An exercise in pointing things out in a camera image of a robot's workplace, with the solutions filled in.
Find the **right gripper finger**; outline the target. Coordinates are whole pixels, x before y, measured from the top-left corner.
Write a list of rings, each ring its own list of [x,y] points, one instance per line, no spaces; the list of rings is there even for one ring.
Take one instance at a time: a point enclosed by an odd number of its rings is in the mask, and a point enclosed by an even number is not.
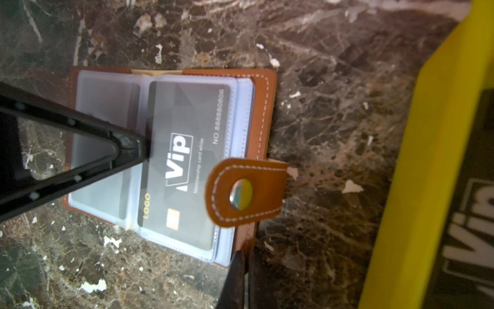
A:
[[[225,284],[217,301],[216,309],[244,308],[245,274],[245,253],[243,251],[237,251],[232,259]]]

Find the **brown leather card holder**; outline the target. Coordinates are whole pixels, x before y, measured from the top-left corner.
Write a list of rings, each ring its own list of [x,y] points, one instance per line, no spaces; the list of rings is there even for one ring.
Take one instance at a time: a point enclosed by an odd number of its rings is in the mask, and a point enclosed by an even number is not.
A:
[[[143,163],[69,193],[67,209],[227,267],[282,210],[288,166],[266,156],[273,70],[74,67],[75,110],[144,135]]]

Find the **yellow plastic card tray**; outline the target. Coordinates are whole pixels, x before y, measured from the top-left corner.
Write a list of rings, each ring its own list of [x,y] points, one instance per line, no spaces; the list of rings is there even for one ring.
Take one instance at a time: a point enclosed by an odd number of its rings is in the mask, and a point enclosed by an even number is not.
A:
[[[360,308],[423,308],[487,89],[493,90],[493,2],[474,1],[418,76]]]

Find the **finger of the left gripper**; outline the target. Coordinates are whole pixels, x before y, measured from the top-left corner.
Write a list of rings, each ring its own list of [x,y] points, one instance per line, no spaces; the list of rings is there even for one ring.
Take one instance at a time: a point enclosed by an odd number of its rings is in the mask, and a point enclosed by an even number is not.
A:
[[[1,149],[1,221],[51,202],[57,198],[113,176],[142,163],[147,158],[145,142],[136,148],[118,150],[117,157],[91,162],[44,180],[36,180],[23,168],[20,148]]]
[[[1,83],[1,112],[109,145],[111,152],[99,155],[95,162],[143,162],[148,156],[144,136],[4,82]]]

